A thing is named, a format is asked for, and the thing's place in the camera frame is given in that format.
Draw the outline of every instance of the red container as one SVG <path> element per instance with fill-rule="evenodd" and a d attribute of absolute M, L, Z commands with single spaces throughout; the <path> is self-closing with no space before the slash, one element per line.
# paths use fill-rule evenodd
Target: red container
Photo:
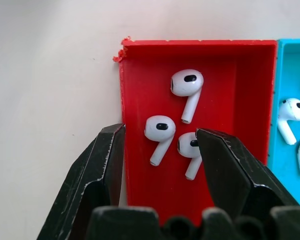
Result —
<path fill-rule="evenodd" d="M 195 180 L 185 172 L 190 158 L 177 151 L 180 135 L 209 128 L 237 136 L 264 164 L 267 160 L 277 42 L 275 40 L 122 41 L 122 118 L 126 124 L 127 201 L 153 207 L 160 223 L 175 215 L 196 225 L 214 205 L 203 167 Z M 191 124 L 181 122 L 187 97 L 171 93 L 171 76 L 183 69 L 202 73 L 204 84 Z M 172 118 L 176 133 L 159 166 L 149 159 L 158 143 L 144 135 L 147 118 Z"/>

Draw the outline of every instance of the white background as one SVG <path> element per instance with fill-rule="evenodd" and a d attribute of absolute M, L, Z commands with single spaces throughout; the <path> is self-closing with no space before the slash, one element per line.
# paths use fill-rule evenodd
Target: white background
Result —
<path fill-rule="evenodd" d="M 0 240 L 36 239 L 73 161 L 121 121 L 127 36 L 300 38 L 300 0 L 0 0 Z"/>

